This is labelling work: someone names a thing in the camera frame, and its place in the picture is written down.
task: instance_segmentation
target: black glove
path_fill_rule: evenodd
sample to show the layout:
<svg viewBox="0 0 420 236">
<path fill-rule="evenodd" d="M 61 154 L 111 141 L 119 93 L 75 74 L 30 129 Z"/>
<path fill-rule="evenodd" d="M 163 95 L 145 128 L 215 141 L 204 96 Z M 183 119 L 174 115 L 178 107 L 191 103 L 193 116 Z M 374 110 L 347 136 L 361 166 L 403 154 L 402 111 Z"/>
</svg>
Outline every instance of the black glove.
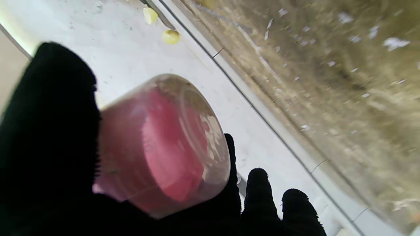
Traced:
<svg viewBox="0 0 420 236">
<path fill-rule="evenodd" d="M 325 234 L 306 195 L 296 194 L 298 190 L 283 196 L 284 218 L 279 220 L 263 169 L 249 173 L 241 215 L 229 134 L 229 180 L 209 201 L 154 220 L 129 202 L 93 194 L 100 121 L 95 90 L 92 71 L 77 55 L 55 43 L 39 47 L 0 124 L 1 235 Z"/>
</svg>

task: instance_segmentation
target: white snow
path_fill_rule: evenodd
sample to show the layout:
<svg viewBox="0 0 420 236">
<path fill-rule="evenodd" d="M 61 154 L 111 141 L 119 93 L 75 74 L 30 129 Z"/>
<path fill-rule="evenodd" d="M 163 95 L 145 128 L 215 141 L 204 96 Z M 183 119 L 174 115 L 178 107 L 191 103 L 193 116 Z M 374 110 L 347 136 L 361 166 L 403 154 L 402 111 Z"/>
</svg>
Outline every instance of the white snow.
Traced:
<svg viewBox="0 0 420 236">
<path fill-rule="evenodd" d="M 399 38 L 394 38 L 394 37 L 390 37 L 387 38 L 384 42 L 383 42 L 383 46 L 388 47 L 388 51 L 392 51 L 395 50 L 399 47 L 405 47 L 408 44 L 410 44 L 410 41 L 408 40 L 402 40 Z"/>
<path fill-rule="evenodd" d="M 369 29 L 369 38 L 373 39 L 378 34 L 379 26 L 374 26 Z"/>
<path fill-rule="evenodd" d="M 268 22 L 267 29 L 271 28 L 271 25 L 272 25 L 272 24 L 273 24 L 273 19 L 271 19 L 271 20 Z"/>
<path fill-rule="evenodd" d="M 354 18 L 353 18 L 353 17 L 349 16 L 347 13 L 345 13 L 345 12 L 343 12 L 343 11 L 339 14 L 339 21 L 340 21 L 342 24 L 350 23 L 350 22 L 352 22 L 353 20 L 354 20 Z"/>
<path fill-rule="evenodd" d="M 278 11 L 278 14 L 280 15 L 280 17 L 282 17 L 282 16 L 286 15 L 288 12 L 289 12 L 288 10 L 282 8 Z"/>
<path fill-rule="evenodd" d="M 357 43 L 357 42 L 360 42 L 362 38 L 359 35 L 356 35 L 356 36 L 352 35 L 350 36 L 349 40 L 352 41 L 353 43 Z"/>
</svg>

